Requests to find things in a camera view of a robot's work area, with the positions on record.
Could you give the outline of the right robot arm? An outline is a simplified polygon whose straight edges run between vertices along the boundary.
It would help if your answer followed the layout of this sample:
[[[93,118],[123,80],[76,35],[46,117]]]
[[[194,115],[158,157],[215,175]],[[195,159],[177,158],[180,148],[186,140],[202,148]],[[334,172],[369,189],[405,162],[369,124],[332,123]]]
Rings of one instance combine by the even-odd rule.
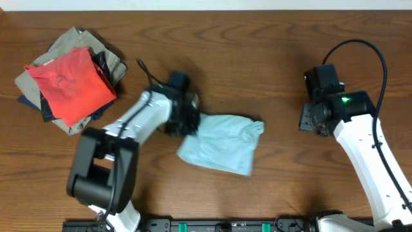
[[[411,186],[385,140],[364,91],[309,95],[301,131],[334,137],[346,152],[367,196],[372,225],[342,213],[320,216],[318,231],[411,231]]]

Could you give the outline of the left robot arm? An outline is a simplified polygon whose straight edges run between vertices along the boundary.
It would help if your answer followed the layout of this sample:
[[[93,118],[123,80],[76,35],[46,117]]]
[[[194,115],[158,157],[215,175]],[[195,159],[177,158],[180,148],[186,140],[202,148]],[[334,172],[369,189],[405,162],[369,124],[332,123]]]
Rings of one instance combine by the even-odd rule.
[[[86,128],[77,146],[67,194],[93,210],[92,221],[69,221],[63,231],[138,231],[141,215],[131,197],[139,149],[160,126],[166,134],[196,133],[199,97],[186,87],[156,84],[115,122],[102,129]]]

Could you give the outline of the light blue t-shirt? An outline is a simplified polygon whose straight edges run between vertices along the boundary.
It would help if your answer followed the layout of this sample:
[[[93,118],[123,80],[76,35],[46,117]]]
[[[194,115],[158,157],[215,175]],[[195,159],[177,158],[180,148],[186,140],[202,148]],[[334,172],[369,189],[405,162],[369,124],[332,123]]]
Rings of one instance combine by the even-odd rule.
[[[239,115],[203,113],[198,131],[184,138],[177,155],[195,166],[249,176],[263,132],[262,121]]]

